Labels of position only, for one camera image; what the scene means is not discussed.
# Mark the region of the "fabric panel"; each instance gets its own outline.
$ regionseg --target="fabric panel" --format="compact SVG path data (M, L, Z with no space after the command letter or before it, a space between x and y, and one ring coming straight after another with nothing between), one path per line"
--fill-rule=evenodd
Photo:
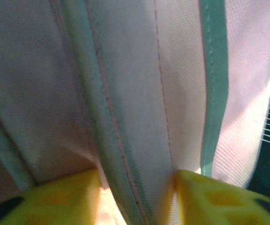
M0 161L12 176L15 184L22 190L35 185L34 180L23 164L22 157L0 126Z
M172 174L154 2L86 3L100 69L109 88L111 113L139 205L143 205L139 209L147 218L145 223L154 224L154 212Z
M48 1L0 1L0 121L39 183L97 164L69 62Z
M226 0L229 98L213 177L245 187L270 102L270 1Z
M159 58L173 167L200 167L206 77L199 3L157 0Z
M203 29L207 111L201 172L212 174L213 158L228 99L228 46L224 0L200 0Z
M110 111L112 107L101 75L103 70L98 63L98 51L94 47L94 34L91 33L85 2L64 0L61 3L80 68L85 96L93 116L99 157L109 186L126 223L136 221L137 224L144 224L137 207L139 200L135 199L134 186L130 184L128 164L124 152L121 151L116 120Z
M181 225L180 209L178 205L177 193L174 192L172 196L171 210L168 218L168 225Z
M100 189L95 225L126 225L110 188Z

